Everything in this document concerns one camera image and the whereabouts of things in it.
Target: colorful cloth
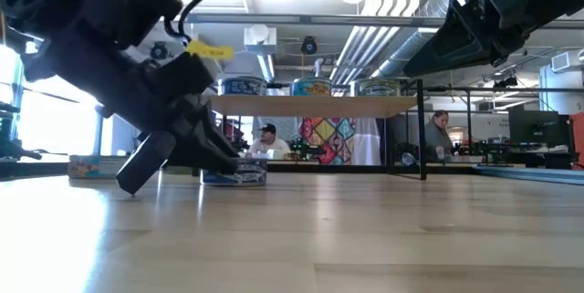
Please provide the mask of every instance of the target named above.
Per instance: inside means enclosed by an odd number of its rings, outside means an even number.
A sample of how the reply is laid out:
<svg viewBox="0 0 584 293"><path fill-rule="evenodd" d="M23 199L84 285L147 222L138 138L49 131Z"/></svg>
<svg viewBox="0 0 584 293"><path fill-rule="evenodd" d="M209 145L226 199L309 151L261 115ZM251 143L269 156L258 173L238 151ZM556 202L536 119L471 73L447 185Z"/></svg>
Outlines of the colorful cloth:
<svg viewBox="0 0 584 293"><path fill-rule="evenodd" d="M318 158L322 164L351 165L354 148L354 119L304 118L300 135L310 144L321 146L325 154Z"/></svg>

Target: tin can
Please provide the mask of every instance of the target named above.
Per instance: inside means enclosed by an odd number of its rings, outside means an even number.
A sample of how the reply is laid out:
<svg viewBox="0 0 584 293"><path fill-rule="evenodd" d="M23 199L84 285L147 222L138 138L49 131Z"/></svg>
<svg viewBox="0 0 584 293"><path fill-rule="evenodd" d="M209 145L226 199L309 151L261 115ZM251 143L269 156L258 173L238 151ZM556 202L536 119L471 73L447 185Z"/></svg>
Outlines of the tin can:
<svg viewBox="0 0 584 293"><path fill-rule="evenodd" d="M218 94L265 96L267 82L257 77L223 78L219 80Z"/></svg>
<svg viewBox="0 0 584 293"><path fill-rule="evenodd" d="M127 156L69 155L67 175L71 179L113 179Z"/></svg>
<svg viewBox="0 0 584 293"><path fill-rule="evenodd" d="M399 82L385 78L362 78L350 82L351 97L399 97L400 89Z"/></svg>
<svg viewBox="0 0 584 293"><path fill-rule="evenodd" d="M290 96L330 96L331 89L328 78L297 78L290 85Z"/></svg>
<svg viewBox="0 0 584 293"><path fill-rule="evenodd" d="M267 160L237 159L234 174L212 173L201 170L201 184L217 187L253 187L266 185Z"/></svg>

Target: box on table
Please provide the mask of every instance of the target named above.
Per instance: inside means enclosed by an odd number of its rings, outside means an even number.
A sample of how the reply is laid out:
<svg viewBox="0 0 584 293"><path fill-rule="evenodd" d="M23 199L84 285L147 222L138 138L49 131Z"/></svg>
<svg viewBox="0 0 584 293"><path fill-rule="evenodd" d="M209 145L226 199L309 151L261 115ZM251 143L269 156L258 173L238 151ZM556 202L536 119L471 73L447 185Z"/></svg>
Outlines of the box on table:
<svg viewBox="0 0 584 293"><path fill-rule="evenodd" d="M114 179L128 158L70 155L67 175L71 179Z"/></svg>

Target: baseball cap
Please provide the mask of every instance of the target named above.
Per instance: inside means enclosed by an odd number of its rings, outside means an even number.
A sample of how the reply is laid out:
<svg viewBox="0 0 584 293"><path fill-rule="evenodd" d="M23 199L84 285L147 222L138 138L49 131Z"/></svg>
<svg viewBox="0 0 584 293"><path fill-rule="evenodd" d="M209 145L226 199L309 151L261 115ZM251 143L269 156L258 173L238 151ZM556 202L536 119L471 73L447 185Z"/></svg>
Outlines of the baseball cap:
<svg viewBox="0 0 584 293"><path fill-rule="evenodd" d="M264 126L260 129L261 131L266 131L266 132L271 132L271 133L276 133L276 127L274 126L274 124L264 124Z"/></svg>

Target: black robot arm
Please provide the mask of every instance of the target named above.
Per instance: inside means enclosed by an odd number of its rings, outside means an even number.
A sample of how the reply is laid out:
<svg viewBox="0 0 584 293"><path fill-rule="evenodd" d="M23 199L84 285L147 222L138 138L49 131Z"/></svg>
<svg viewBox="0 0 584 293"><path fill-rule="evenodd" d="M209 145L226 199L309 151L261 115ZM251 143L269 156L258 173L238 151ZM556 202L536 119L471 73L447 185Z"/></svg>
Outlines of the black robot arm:
<svg viewBox="0 0 584 293"><path fill-rule="evenodd" d="M520 49L536 29L572 15L584 0L450 0L444 25L406 64L408 76L491 64Z"/></svg>
<svg viewBox="0 0 584 293"><path fill-rule="evenodd" d="M123 50L138 46L161 18L175 18L181 0L2 0L17 46L42 40L36 54L21 53L29 81L59 75L140 131L150 132L118 173L135 194L176 145L190 149L193 166L233 172L237 153L211 123L203 91L214 78L195 54L160 66L137 63Z"/></svg>

